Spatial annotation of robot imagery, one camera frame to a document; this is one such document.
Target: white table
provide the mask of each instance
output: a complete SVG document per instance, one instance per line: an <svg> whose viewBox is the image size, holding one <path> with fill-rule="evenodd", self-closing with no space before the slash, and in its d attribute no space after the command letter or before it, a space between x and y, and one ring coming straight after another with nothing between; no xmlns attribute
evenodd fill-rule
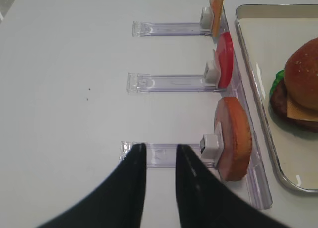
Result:
<svg viewBox="0 0 318 228"><path fill-rule="evenodd" d="M318 197L292 194L273 174L234 25L235 9L246 3L317 0L225 0L274 201L265 213L292 227L317 227ZM211 38L132 38L131 24L196 22L206 5L16 0L0 27L0 227L34 227L86 196L118 164L121 140L192 143L212 130L210 93L125 90L127 72L202 72ZM180 227L174 183L173 169L148 172L143 228Z"/></svg>

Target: orange bread slice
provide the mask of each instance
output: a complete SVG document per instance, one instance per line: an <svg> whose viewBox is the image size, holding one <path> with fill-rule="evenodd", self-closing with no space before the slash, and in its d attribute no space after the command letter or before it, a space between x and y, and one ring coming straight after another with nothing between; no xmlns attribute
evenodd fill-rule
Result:
<svg viewBox="0 0 318 228"><path fill-rule="evenodd" d="M214 126L220 122L224 150L217 168L224 181L239 181L247 174L252 136L247 114L236 97L224 97L217 106Z"/></svg>

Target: tomato slice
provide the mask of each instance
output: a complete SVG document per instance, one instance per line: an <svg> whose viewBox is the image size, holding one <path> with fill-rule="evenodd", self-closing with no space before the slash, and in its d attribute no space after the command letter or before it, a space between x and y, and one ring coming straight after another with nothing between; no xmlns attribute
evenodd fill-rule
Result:
<svg viewBox="0 0 318 228"><path fill-rule="evenodd" d="M218 88L226 88L232 78L234 61L234 49L230 33L220 35L215 56L217 57L216 66L220 67L221 71Z"/></svg>

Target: tray rim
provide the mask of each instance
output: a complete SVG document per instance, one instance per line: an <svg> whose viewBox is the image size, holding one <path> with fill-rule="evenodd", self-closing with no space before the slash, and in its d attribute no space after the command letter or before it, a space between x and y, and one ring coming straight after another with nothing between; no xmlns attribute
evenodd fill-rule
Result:
<svg viewBox="0 0 318 228"><path fill-rule="evenodd" d="M247 45L242 33L242 29L239 23L239 20L242 19L242 17L239 17L239 11L241 8L246 7L246 6L267 6L267 7L271 7L271 6L279 6L279 7L284 7L284 6L318 6L318 4L243 4L240 5L239 7L236 8L235 10L235 17L236 17L236 30L238 33L238 39L239 39L239 43L241 46L241 51L243 54L243 58L244 58L244 62L245 62L245 66L246 66L246 70L248 73L248 77L250 80L250 84L253 90L253 94L254 94L254 98L256 100L256 104L257 104L257 109L258 109L258 114L260 114L260 118L261 118L261 122L262 122L262 127L263 130L265 131L266 134L266 142L269 145L269 152L270 152L270 157L272 160L272 163L274 164L274 174L276 174L276 177L278 178L278 180L287 188L292 189L294 191L299 191L299 192L303 192L303 193L312 193L312 194L318 194L318 188L317 189L306 189L306 188L302 188L299 187L297 185L295 185L292 181L290 181L286 175L284 174L279 159L278 159L278 155L277 155L277 151L275 148L275 144L274 144L274 140L272 138L271 132L270 132L270 127L269 127L269 123L265 114L265 109L264 109L264 104L262 102L261 99L261 91L257 86L256 80L255 80L255 74L252 70L252 64L250 61L250 56L247 50Z"/></svg>

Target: metal tray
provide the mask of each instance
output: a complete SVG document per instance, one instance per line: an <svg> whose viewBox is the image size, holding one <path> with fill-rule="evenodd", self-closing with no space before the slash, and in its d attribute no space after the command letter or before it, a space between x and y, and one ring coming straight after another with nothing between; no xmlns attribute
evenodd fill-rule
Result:
<svg viewBox="0 0 318 228"><path fill-rule="evenodd" d="M288 58L318 36L318 5L242 5L236 18L276 175L288 188L318 193L318 134L282 122L268 96Z"/></svg>

